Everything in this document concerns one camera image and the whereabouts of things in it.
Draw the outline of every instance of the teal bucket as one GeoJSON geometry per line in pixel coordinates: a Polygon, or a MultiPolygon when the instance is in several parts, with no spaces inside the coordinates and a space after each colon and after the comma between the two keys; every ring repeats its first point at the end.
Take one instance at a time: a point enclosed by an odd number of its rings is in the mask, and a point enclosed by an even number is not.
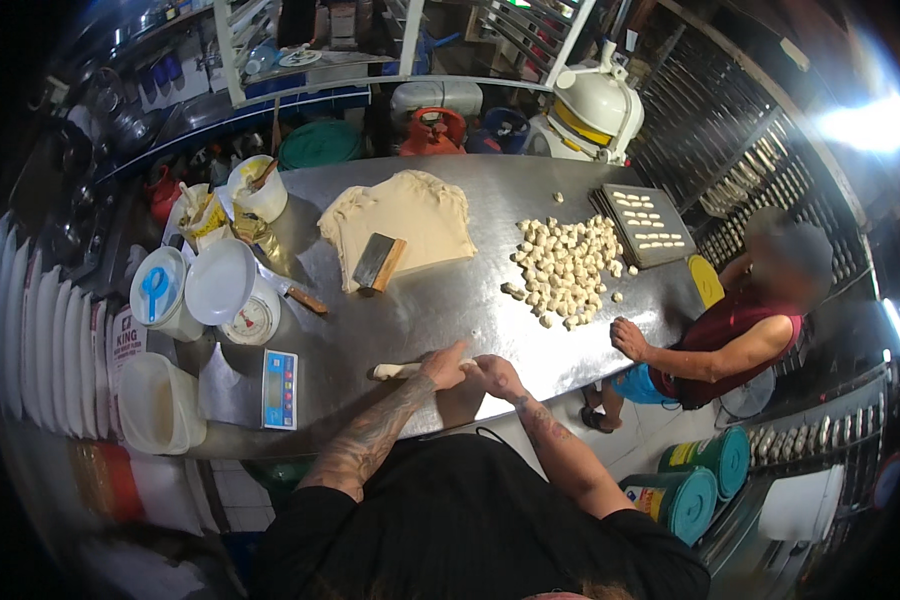
{"type": "Polygon", "coordinates": [[[619,485],[638,511],[669,529],[687,546],[693,546],[707,531],[717,506],[717,479],[708,468],[638,473],[619,485]]]}
{"type": "Polygon", "coordinates": [[[685,472],[706,467],[717,476],[717,492],[726,502],[747,480],[750,440],[743,427],[730,427],[719,436],[670,446],[660,457],[660,473],[685,472]]]}

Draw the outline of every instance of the blue shorts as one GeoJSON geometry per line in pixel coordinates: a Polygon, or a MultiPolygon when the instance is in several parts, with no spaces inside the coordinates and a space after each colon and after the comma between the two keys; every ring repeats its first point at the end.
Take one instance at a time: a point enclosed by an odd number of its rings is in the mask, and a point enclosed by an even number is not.
{"type": "Polygon", "coordinates": [[[672,397],[660,393],[650,380],[646,363],[631,366],[610,379],[613,391],[636,404],[680,404],[672,397]]]}

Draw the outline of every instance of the hand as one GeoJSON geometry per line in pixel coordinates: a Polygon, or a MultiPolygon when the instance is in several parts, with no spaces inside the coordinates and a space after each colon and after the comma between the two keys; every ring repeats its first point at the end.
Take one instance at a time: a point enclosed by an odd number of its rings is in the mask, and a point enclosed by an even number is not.
{"type": "Polygon", "coordinates": [[[460,368],[461,356],[467,342],[456,340],[450,347],[444,347],[429,354],[420,364],[420,373],[436,384],[437,390],[449,390],[467,378],[460,368]]]}
{"type": "Polygon", "coordinates": [[[477,366],[468,366],[466,372],[468,376],[480,381],[485,392],[510,404],[521,396],[527,396],[527,390],[520,383],[520,376],[509,360],[496,354],[483,354],[474,360],[477,366]]]}
{"type": "Polygon", "coordinates": [[[644,339],[643,333],[640,332],[640,327],[623,317],[613,319],[610,326],[610,342],[626,358],[638,363],[646,361],[648,350],[651,347],[644,339]]]}

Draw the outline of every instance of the light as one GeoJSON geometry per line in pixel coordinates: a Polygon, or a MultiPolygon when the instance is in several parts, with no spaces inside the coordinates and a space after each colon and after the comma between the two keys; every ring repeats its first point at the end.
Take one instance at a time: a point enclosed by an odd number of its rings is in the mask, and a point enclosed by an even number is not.
{"type": "Polygon", "coordinates": [[[889,322],[896,331],[896,337],[900,339],[900,315],[897,313],[897,307],[890,301],[888,297],[883,298],[883,309],[887,311],[889,322]]]}
{"type": "Polygon", "coordinates": [[[857,150],[892,152],[900,148],[900,94],[858,108],[840,108],[816,119],[828,139],[857,150]]]}

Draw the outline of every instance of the man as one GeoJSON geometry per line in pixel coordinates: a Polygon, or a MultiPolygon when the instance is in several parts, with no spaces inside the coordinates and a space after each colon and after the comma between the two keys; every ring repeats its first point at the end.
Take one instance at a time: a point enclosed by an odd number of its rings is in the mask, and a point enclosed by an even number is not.
{"type": "Polygon", "coordinates": [[[319,453],[261,540],[252,594],[706,598],[709,575],[690,548],[635,510],[509,362],[478,356],[465,374],[464,346],[431,354],[319,453]],[[478,435],[395,446],[411,414],[465,377],[513,404],[551,483],[505,444],[478,435]]]}
{"type": "MultiPolygon", "coordinates": [[[[765,214],[775,216],[772,211],[765,214]]],[[[592,386],[583,389],[586,402],[580,417],[586,426],[604,433],[623,426],[624,399],[701,408],[790,351],[800,334],[802,315],[829,289],[833,248],[827,234],[808,222],[776,221],[756,232],[748,223],[746,241],[749,251],[720,274],[726,295],[673,347],[650,345],[626,318],[613,321],[613,346],[639,364],[604,378],[600,391],[592,386]],[[605,414],[593,410],[600,404],[605,414]]]]}

